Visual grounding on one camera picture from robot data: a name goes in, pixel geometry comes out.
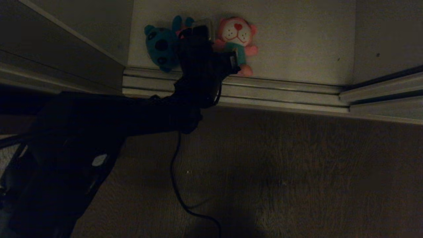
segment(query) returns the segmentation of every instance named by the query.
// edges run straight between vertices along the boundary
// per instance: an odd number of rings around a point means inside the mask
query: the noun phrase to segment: wall
[[[423,65],[422,0],[357,0],[354,83]]]
[[[21,0],[127,64],[133,0]]]
[[[158,68],[148,58],[144,27],[170,28],[176,15],[241,16],[258,29],[259,54],[248,57],[254,77],[330,85],[352,83],[354,0],[135,0],[128,64]]]

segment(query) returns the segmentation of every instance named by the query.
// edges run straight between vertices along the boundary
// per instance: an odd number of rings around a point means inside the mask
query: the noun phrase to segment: floor
[[[422,237],[423,127],[215,107],[182,137],[185,202],[223,237]],[[176,133],[132,137],[73,238],[217,237],[186,214]]]
[[[355,0],[134,0],[128,65],[158,68],[145,46],[146,25],[170,28],[176,15],[224,17],[256,25],[259,54],[247,58],[254,77],[329,85],[353,81]]]

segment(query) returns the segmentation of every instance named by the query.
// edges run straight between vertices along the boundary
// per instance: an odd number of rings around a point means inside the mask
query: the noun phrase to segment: plush toy leg
[[[242,74],[245,77],[251,77],[253,75],[253,69],[247,64],[241,64],[239,66],[241,71],[238,74]]]

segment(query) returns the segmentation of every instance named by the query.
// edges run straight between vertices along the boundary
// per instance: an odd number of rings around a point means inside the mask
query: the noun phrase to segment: black cable
[[[174,172],[173,172],[173,164],[175,163],[175,159],[176,159],[176,156],[178,155],[180,147],[181,147],[181,132],[179,131],[178,132],[178,145],[176,146],[175,154],[173,154],[173,158],[170,162],[170,179],[172,180],[172,186],[173,186],[173,190],[175,191],[176,198],[178,199],[182,208],[188,214],[214,222],[216,224],[217,228],[219,229],[219,238],[221,238],[222,237],[222,227],[220,226],[220,223],[211,216],[205,216],[205,215],[197,214],[197,213],[190,211],[189,207],[184,203],[184,201],[181,198],[181,195],[179,194],[178,186],[176,185],[175,175],[174,175]]]
[[[220,82],[219,93],[217,94],[216,100],[214,101],[213,105],[216,106],[219,103],[220,96],[222,95],[222,82]]]

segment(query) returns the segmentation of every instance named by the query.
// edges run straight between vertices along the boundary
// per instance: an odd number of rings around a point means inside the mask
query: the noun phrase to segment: stuffed animal
[[[250,77],[253,70],[246,62],[246,56],[257,55],[258,48],[251,45],[253,36],[257,33],[255,25],[248,24],[240,17],[221,19],[218,29],[218,39],[214,43],[217,51],[236,51],[238,65],[241,68],[239,74]]]
[[[186,27],[191,27],[194,19],[188,17]],[[164,72],[169,72],[179,65],[178,57],[174,51],[174,45],[178,40],[177,33],[183,29],[182,17],[176,16],[172,22],[172,29],[156,28],[148,25],[144,28],[147,36],[146,46],[151,60]]]

